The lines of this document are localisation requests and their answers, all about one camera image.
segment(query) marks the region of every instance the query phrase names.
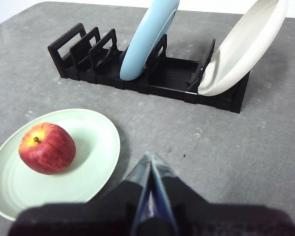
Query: apple stem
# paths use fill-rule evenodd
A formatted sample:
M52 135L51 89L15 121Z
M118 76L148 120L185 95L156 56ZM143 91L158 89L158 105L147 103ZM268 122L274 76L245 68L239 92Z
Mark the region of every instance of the apple stem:
M34 142L37 142L38 144L40 144L40 143L41 143L41 141L39 140L39 138L38 138L38 137L35 137L35 138L34 138Z

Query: light green plate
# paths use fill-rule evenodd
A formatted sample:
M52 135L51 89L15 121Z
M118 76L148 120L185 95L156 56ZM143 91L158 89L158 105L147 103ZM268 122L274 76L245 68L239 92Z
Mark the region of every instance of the light green plate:
M19 157L23 135L40 122L64 128L76 145L71 165L55 175L29 168ZM120 152L119 134L104 115L67 109L43 115L16 131L0 148L0 215L15 220L28 207L46 203L85 203L108 181Z

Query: light blue plate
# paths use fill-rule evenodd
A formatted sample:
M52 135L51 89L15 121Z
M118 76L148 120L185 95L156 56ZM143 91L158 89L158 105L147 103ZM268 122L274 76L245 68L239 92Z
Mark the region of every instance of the light blue plate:
M124 57L120 78L134 80L144 71L154 46L167 32L179 0L154 0L141 20Z

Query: plate rim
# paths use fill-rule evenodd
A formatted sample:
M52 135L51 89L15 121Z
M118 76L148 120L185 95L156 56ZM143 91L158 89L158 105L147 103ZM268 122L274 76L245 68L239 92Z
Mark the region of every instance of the plate rim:
M12 139L12 137L13 137L14 135L16 135L18 132L20 132L20 130L23 129L25 126L27 126L27 125L29 125L29 124L31 124L31 123L34 123L36 120L38 120L38 119L40 119L40 118L43 118L43 117L45 117L45 116L51 115L51 114L53 114L53 113L64 112L64 111L88 111L88 112L92 112L92 113L97 113L98 115L100 115L100 116L104 117L106 120L108 120L108 122L110 122L110 124L112 125L112 127L113 127L113 128L116 130L116 132L117 132L117 137L118 137L118 138L117 138L117 140L118 140L118 143L117 143L117 147L118 147L118 157L116 158L116 160L115 160L115 162L114 162L114 165L113 165L113 168L112 168L112 170L110 171L109 175L107 175L107 176L108 176L107 180L103 181L103 184L100 185L99 190L95 193L95 195L96 195L96 194L97 194L97 193L98 193L98 192L104 187L104 185L107 183L107 181L108 181L108 180L110 179L110 177L112 176L112 174L113 174L113 172L114 172L114 170L115 170L115 168L116 168L116 165L117 165L117 163L118 163L118 160L119 160L119 156L120 156L120 148L121 148L119 132L118 132L118 130L117 130L115 124L114 124L114 123L113 123L113 122L112 122L107 116L105 116L104 114L101 114L101 113L99 113L99 112L97 112L97 111L93 111L93 110L90 110L90 109L85 109L85 108L68 108L68 109L61 109L61 110L56 110L56 111L53 111L53 112L46 113L46 114L44 114L44 115L42 115L42 116L39 116L39 117L37 117L37 118L35 118L35 119L33 119L33 120L27 122L26 124L24 124L23 126L21 126L18 130L16 130L13 134L11 134L11 135L5 140L5 142L0 146L0 152L1 152L1 150L3 149L3 147L4 147L4 146L10 141L10 139ZM92 197L90 197L89 199L87 199L86 202L88 202L90 199L92 199L95 195L93 195ZM8 219L8 220L11 220L11 221L15 221L15 220L16 220L16 218L11 217L11 216L8 216L7 214L3 213L1 210L0 210L0 215L1 215L2 217L4 217L4 218Z

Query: gray countertop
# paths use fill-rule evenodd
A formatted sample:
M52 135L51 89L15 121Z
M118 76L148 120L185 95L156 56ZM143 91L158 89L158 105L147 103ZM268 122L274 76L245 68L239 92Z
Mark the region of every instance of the gray countertop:
M240 114L59 77L47 51L56 38L81 22L87 31L98 26L101 34L115 28L124 50L145 11L45 2L0 24L0 146L45 113L95 110L116 125L121 140L116 170L99 195L149 150L210 202L275 207L295 221L295 19L285 19L251 71ZM200 59L211 40L217 48L239 18L179 11L167 55ZM0 216L0 236L11 223Z

